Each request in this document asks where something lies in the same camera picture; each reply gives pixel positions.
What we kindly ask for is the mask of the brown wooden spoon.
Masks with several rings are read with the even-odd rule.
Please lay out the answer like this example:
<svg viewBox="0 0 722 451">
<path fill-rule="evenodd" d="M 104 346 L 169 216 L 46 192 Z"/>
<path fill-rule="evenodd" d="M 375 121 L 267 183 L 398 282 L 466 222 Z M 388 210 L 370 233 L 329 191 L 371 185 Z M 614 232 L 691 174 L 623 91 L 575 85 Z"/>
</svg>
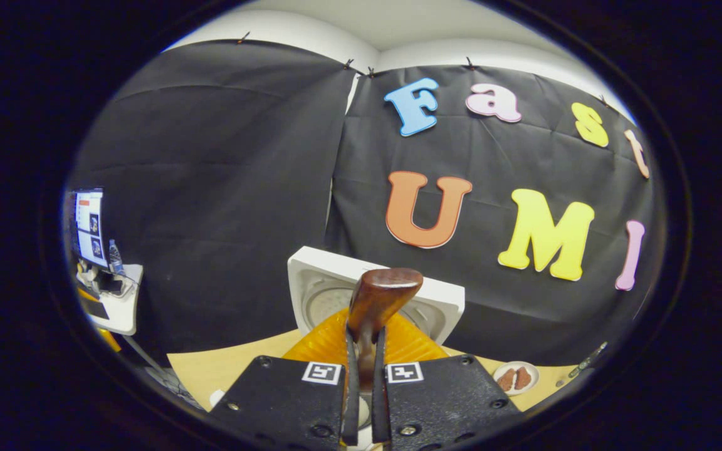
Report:
<svg viewBox="0 0 722 451">
<path fill-rule="evenodd" d="M 372 391 L 379 332 L 423 282 L 423 274 L 409 268 L 371 269 L 358 280 L 350 298 L 347 331 L 352 337 L 359 391 Z"/>
</svg>

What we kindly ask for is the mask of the white rice cooker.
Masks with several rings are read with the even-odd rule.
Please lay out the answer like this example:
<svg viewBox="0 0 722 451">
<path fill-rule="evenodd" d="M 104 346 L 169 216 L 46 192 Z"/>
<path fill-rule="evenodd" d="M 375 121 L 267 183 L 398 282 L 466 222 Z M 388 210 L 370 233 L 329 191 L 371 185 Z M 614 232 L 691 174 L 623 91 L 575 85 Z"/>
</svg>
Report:
<svg viewBox="0 0 722 451">
<path fill-rule="evenodd" d="M 379 264 L 303 246 L 287 262 L 290 299 L 298 331 L 306 336 L 330 315 L 348 308 L 362 275 Z M 441 345 L 465 309 L 465 289 L 424 277 L 421 289 L 400 311 Z"/>
</svg>

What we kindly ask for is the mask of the white round plate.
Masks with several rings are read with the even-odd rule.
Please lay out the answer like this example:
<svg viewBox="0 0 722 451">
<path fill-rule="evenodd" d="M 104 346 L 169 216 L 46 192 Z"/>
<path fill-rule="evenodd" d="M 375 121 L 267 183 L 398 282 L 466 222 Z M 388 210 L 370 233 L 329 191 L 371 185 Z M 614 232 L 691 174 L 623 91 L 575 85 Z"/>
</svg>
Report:
<svg viewBox="0 0 722 451">
<path fill-rule="evenodd" d="M 530 391 L 538 382 L 540 379 L 539 370 L 536 366 L 531 365 L 530 363 L 524 362 L 524 361 L 511 361 L 504 363 L 504 365 L 499 366 L 494 372 L 493 372 L 493 379 L 495 382 L 498 382 L 499 377 L 509 368 L 514 368 L 515 370 L 518 369 L 520 366 L 525 366 L 525 368 L 531 373 L 533 377 L 532 383 L 530 385 L 522 390 L 511 390 L 506 392 L 508 396 L 518 396 L 521 394 L 524 394 L 527 391 Z"/>
</svg>

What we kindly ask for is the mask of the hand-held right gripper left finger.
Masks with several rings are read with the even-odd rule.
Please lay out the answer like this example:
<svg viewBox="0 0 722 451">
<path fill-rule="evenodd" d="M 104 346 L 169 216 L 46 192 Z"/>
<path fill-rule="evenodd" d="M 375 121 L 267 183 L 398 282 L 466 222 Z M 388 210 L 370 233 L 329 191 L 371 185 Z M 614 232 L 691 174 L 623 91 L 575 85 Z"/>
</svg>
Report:
<svg viewBox="0 0 722 451">
<path fill-rule="evenodd" d="M 348 310 L 283 357 L 256 356 L 210 416 L 260 451 L 341 451 L 358 442 L 358 371 Z"/>
</svg>

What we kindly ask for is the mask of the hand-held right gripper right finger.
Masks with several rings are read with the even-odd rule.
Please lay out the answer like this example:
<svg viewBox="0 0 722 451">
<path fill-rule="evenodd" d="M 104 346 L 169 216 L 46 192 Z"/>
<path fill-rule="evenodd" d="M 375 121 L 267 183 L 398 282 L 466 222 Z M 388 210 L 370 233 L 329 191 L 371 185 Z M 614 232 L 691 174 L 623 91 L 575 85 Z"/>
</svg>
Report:
<svg viewBox="0 0 722 451">
<path fill-rule="evenodd" d="M 475 356 L 444 356 L 399 316 L 379 331 L 376 351 L 370 421 L 383 451 L 462 451 L 524 420 Z"/>
</svg>

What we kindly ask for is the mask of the white side table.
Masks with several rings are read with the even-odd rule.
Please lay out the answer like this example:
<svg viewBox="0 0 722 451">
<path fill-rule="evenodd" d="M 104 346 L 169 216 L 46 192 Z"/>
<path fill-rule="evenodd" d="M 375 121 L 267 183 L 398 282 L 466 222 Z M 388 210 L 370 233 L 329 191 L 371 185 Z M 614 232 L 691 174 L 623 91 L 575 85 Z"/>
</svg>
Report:
<svg viewBox="0 0 722 451">
<path fill-rule="evenodd" d="M 132 336 L 137 331 L 137 301 L 144 267 L 126 264 L 123 274 L 78 265 L 78 302 L 95 326 Z"/>
</svg>

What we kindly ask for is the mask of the black backdrop cloth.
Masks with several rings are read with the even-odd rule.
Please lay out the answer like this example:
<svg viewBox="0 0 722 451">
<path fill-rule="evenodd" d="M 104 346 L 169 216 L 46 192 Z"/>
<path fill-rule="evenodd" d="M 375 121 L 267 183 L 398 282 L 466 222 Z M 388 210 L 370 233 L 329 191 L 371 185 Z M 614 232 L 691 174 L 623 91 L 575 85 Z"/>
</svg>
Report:
<svg viewBox="0 0 722 451">
<path fill-rule="evenodd" d="M 587 92 L 523 71 L 355 79 L 323 55 L 216 41 L 155 57 L 106 103 L 70 183 L 144 267 L 138 337 L 163 358 L 295 328 L 303 246 L 463 286 L 445 345 L 572 365 L 648 306 L 662 186 Z"/>
</svg>

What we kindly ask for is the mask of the computer monitor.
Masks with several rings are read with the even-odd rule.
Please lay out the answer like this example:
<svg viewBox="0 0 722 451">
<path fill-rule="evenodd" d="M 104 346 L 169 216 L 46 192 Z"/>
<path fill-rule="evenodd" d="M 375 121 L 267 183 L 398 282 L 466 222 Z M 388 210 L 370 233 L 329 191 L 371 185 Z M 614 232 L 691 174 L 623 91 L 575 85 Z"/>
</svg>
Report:
<svg viewBox="0 0 722 451">
<path fill-rule="evenodd" d="M 104 190 L 77 190 L 73 192 L 73 213 L 71 220 L 72 248 L 84 261 L 106 269 L 108 262 L 108 240 L 102 226 L 102 202 Z"/>
</svg>

